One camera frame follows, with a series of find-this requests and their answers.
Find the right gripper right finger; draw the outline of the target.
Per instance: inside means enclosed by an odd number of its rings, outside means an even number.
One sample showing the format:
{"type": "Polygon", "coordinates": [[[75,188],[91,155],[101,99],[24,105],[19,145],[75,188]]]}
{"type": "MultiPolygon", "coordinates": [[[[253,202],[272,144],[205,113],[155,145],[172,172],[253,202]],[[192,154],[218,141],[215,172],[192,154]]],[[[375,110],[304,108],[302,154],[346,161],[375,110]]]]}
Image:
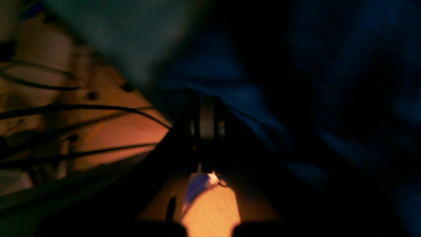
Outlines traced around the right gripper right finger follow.
{"type": "Polygon", "coordinates": [[[272,155],[219,98],[214,99],[214,169],[237,193],[235,237],[408,237],[374,186],[334,153],[310,158],[327,171],[314,187],[272,155]]]}

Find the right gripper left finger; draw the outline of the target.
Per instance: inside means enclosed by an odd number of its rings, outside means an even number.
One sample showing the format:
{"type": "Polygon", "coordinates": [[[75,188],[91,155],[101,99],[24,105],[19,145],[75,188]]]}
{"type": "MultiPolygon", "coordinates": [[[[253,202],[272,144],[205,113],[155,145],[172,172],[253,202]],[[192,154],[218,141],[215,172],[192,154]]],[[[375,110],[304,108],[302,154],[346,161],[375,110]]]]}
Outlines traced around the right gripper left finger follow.
{"type": "Polygon", "coordinates": [[[180,224],[193,172],[214,170],[214,97],[188,109],[128,173],[98,193],[51,214],[36,237],[186,237],[180,224]]]}

